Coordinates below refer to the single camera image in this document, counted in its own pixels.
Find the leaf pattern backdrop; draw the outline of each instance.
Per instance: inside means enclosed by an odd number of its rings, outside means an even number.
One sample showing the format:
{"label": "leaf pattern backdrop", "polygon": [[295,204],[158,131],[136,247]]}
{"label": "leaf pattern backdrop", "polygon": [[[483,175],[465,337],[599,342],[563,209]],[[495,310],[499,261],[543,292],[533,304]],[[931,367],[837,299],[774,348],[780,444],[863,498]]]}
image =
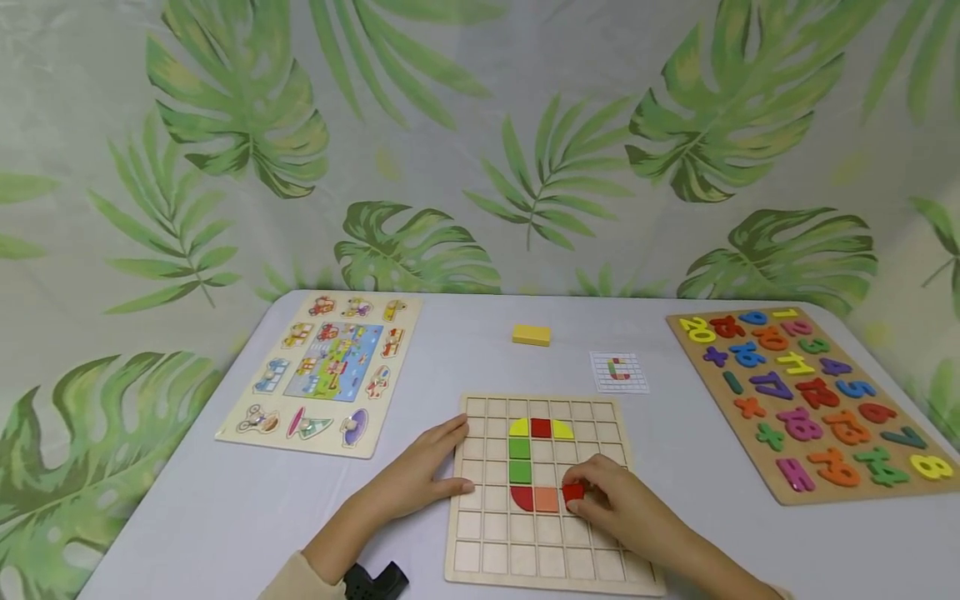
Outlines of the leaf pattern backdrop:
{"label": "leaf pattern backdrop", "polygon": [[960,446],[958,28],[952,0],[2,3],[0,598],[76,596],[302,287],[814,301]]}

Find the tabletop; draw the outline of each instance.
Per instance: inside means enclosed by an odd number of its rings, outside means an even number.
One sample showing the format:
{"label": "tabletop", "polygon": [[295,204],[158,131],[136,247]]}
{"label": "tabletop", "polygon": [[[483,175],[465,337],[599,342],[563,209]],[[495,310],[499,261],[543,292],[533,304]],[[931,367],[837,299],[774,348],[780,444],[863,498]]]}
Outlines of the tabletop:
{"label": "tabletop", "polygon": [[[803,302],[405,294],[423,298],[423,309],[370,460],[215,442],[251,373],[310,294],[291,292],[270,308],[80,600],[256,598],[347,497],[419,432],[455,415],[461,394],[595,395],[590,350],[635,352],[649,382],[649,395],[620,397],[637,474],[757,577],[800,600],[960,597],[960,494],[781,506],[665,320],[671,314],[800,305],[956,457],[873,356],[822,308]],[[513,344],[515,324],[549,326],[550,347]],[[391,525],[360,563],[375,575],[397,562],[411,581],[404,600],[454,594],[463,600],[602,597],[448,583],[448,511],[448,503],[438,503]],[[667,585],[667,598],[701,597],[669,573]]]}

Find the yellow semicircle block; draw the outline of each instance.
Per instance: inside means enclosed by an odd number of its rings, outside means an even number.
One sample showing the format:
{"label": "yellow semicircle block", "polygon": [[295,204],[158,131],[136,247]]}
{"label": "yellow semicircle block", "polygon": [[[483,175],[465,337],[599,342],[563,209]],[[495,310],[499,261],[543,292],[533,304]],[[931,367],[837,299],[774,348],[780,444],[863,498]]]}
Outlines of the yellow semicircle block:
{"label": "yellow semicircle block", "polygon": [[530,437],[530,420],[529,419],[520,419],[515,420],[510,424],[510,436],[513,438],[528,438]]}
{"label": "yellow semicircle block", "polygon": [[550,421],[553,424],[553,439],[554,440],[572,440],[573,431],[567,426],[566,423],[558,420]]}

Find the sleeve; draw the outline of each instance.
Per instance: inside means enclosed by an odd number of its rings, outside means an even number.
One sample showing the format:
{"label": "sleeve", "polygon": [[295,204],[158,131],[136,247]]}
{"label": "sleeve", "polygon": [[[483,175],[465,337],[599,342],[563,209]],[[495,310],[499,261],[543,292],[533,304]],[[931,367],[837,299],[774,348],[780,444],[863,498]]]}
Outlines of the sleeve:
{"label": "sleeve", "polygon": [[294,553],[287,564],[264,589],[257,600],[346,600],[347,586],[340,582],[332,586],[310,568],[300,552]]}

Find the wooden puzzle board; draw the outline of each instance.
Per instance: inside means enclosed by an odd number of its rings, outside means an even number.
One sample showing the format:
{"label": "wooden puzzle board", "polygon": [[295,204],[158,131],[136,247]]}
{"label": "wooden puzzle board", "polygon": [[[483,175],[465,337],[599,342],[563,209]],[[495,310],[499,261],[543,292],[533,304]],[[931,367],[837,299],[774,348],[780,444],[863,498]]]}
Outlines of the wooden puzzle board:
{"label": "wooden puzzle board", "polygon": [[780,504],[960,490],[950,455],[802,309],[667,322]]}
{"label": "wooden puzzle board", "polygon": [[420,304],[375,292],[311,295],[216,439],[370,458]]}
{"label": "wooden puzzle board", "polygon": [[452,500],[450,582],[663,596],[660,570],[565,506],[566,471],[602,453],[631,468],[615,398],[466,395],[469,436],[454,475],[476,490]]}

